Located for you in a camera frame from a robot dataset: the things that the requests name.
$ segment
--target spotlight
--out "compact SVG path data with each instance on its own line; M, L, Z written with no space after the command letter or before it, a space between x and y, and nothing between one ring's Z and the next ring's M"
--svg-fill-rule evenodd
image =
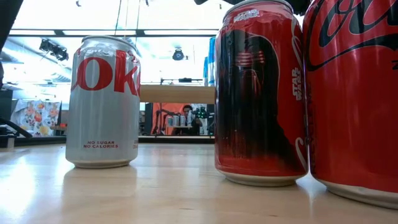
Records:
M184 54L182 53L181 49L175 49L175 52L173 54L173 59L174 60L182 60L182 59L184 59Z
M46 53L50 52L50 55L54 56L59 61L69 59L69 55L65 47L61 47L55 43L50 42L47 39L42 39L42 43L40 44L39 50L42 50Z

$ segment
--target kylo ren image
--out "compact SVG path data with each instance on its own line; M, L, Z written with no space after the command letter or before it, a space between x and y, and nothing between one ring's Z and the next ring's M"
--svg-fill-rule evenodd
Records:
M279 65L265 38L232 30L217 52L217 132L221 155L277 157L300 167L294 146L277 120Z

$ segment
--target silver can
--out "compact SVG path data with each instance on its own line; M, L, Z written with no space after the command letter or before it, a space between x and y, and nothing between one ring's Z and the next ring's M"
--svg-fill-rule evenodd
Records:
M180 125L180 116L174 115L173 116L173 126L179 126Z
M192 126L192 121L193 121L193 113L192 111L189 111L187 116L187 125Z
M88 36L73 56L66 158L81 168L137 157L141 66L135 46Z
M186 122L185 116L181 115L180 116L180 126L185 126L185 122Z
M172 127L172 126L173 126L173 117L167 117L167 125L168 125L169 127Z

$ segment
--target colorful pattern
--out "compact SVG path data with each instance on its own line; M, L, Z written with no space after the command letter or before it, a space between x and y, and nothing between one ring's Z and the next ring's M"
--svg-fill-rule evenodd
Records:
M57 125L60 102L19 100L11 119L35 137L53 136L51 126Z

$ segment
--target star wars can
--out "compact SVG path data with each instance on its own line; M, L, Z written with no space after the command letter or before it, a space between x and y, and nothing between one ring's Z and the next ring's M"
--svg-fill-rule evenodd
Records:
M283 0L248 0L223 22L216 38L216 168L240 184L293 184L307 173L298 21Z

